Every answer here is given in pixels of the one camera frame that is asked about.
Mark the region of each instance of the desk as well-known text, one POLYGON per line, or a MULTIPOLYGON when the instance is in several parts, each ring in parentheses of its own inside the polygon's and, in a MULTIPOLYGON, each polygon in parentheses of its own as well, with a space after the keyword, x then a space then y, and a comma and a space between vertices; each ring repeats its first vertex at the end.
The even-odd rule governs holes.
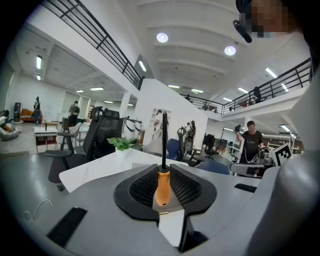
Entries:
POLYGON ((35 137, 36 152, 38 152, 38 146, 41 146, 41 145, 46 145, 46 148, 48 148, 48 144, 54 144, 54 148, 56 148, 57 133, 58 133, 58 130, 56 128, 34 127, 33 132, 35 137))
MULTIPOLYGON (((71 193, 76 188, 89 181, 132 169, 133 163, 145 165, 160 165, 162 163, 162 158, 159 156, 144 153, 132 148, 128 150, 128 155, 123 162, 118 162, 116 160, 116 153, 114 152, 97 160, 61 172, 59 174, 60 180, 65 188, 71 193)), ((166 164, 188 165, 187 163, 170 159, 166 160, 166 164)))

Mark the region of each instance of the black slot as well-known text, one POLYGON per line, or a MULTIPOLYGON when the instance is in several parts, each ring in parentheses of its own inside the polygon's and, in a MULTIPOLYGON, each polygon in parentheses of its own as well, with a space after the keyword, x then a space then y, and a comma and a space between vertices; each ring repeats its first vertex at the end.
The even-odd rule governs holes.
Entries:
POLYGON ((47 237, 61 247, 65 247, 87 210, 73 207, 47 234, 47 237))
POLYGON ((254 193, 257 189, 256 186, 249 186, 249 185, 246 185, 246 184, 237 184, 234 186, 236 189, 240 189, 240 190, 244 190, 244 191, 248 191, 248 192, 251 192, 251 193, 254 193))

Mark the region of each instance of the black mesh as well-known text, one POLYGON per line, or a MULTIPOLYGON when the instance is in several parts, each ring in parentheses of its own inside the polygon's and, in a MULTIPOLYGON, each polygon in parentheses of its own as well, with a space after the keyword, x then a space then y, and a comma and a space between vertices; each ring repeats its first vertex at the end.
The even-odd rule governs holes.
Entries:
POLYGON ((170 170, 170 186, 182 206, 191 203, 202 193, 199 183, 174 168, 170 170))
POLYGON ((129 187, 130 195, 139 203, 152 208, 158 187, 158 167, 135 180, 129 187))

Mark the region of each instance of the potted plant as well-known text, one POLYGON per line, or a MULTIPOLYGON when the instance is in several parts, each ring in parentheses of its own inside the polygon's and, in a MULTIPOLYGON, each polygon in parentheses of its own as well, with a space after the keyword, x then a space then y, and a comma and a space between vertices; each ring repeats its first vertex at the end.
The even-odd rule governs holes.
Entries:
POLYGON ((110 144, 114 145, 116 158, 119 162, 121 162, 126 158, 128 149, 134 145, 132 142, 135 140, 135 138, 108 138, 107 140, 110 144))

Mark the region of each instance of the black office chair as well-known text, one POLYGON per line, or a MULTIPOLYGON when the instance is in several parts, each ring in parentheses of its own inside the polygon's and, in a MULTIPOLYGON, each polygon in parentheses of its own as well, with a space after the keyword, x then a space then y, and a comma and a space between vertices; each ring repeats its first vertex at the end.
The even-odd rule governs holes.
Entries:
POLYGON ((60 173, 83 165, 93 159, 92 149, 96 141, 97 131, 102 121, 102 115, 99 115, 99 113, 102 112, 102 106, 95 107, 92 112, 94 112, 95 115, 93 116, 93 119, 89 126, 89 130, 83 142, 83 153, 75 153, 71 141, 73 135, 69 134, 68 132, 58 132, 57 135, 64 137, 69 150, 45 151, 45 155, 47 157, 53 158, 48 177, 49 181, 57 184, 59 191, 64 190, 64 187, 59 178, 60 173))
POLYGON ((109 144, 107 139, 121 138, 123 123, 124 119, 120 118, 119 112, 107 108, 104 109, 103 118, 92 150, 94 159, 102 158, 116 151, 115 146, 109 144))

